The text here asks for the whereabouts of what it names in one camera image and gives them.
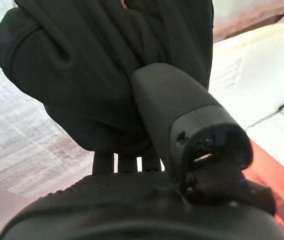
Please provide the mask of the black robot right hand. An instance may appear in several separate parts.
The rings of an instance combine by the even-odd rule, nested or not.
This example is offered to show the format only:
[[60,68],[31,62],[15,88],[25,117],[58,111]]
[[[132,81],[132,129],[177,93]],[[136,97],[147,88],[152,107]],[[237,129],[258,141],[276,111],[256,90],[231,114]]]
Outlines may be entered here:
[[104,130],[92,174],[25,207],[0,239],[283,240],[272,190],[243,175],[248,136],[208,91],[165,63],[131,83],[145,142]]

